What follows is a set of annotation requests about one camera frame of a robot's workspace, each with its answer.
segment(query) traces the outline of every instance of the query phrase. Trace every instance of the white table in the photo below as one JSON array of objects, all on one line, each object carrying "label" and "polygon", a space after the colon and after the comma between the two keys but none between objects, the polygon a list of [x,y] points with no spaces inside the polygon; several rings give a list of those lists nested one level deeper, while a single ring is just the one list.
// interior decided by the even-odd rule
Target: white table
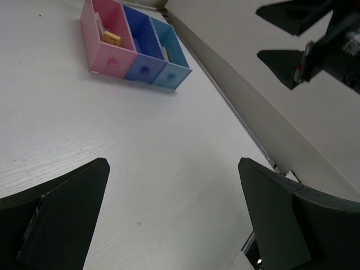
[{"label": "white table", "polygon": [[0,197],[105,157],[84,269],[227,269],[251,232],[237,164],[265,158],[184,47],[175,93],[89,73],[82,4],[0,4]]}]

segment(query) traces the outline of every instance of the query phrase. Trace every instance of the yellow block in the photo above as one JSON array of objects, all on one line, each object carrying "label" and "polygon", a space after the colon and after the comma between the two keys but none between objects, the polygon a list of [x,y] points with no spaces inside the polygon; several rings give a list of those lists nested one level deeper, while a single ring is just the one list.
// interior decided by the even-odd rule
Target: yellow block
[{"label": "yellow block", "polygon": [[167,62],[169,62],[168,52],[167,52],[167,49],[164,46],[163,46],[163,52],[164,52],[165,60],[167,60]]},{"label": "yellow block", "polygon": [[109,31],[105,31],[102,36],[102,41],[115,46],[120,46],[121,37]]}]

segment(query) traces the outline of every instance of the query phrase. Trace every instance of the plastic storage box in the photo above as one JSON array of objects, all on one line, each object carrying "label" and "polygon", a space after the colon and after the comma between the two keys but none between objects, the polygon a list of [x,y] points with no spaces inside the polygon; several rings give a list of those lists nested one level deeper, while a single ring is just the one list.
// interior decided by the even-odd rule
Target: plastic storage box
[{"label": "plastic storage box", "polygon": [[124,11],[138,53],[124,78],[152,84],[167,65],[154,26],[146,14],[127,6]]},{"label": "plastic storage box", "polygon": [[162,21],[151,18],[162,47],[166,49],[169,62],[154,81],[154,85],[176,89],[191,73],[182,52],[174,28]]},{"label": "plastic storage box", "polygon": [[[95,12],[106,29],[121,37],[121,47],[100,40]],[[113,0],[85,0],[81,26],[89,70],[123,78],[137,56],[123,5]]]}]

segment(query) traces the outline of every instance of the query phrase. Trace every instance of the blue drawer knob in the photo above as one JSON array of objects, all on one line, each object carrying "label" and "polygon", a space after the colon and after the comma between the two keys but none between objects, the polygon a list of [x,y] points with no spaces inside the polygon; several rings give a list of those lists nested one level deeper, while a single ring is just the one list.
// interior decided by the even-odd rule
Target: blue drawer knob
[{"label": "blue drawer knob", "polygon": [[169,82],[173,82],[173,81],[175,81],[175,79],[176,79],[176,76],[174,74],[171,74],[171,75],[168,76],[168,81]]},{"label": "blue drawer knob", "polygon": [[140,70],[140,74],[143,75],[143,76],[148,76],[150,74],[150,70],[148,67],[143,67],[141,70]]}]

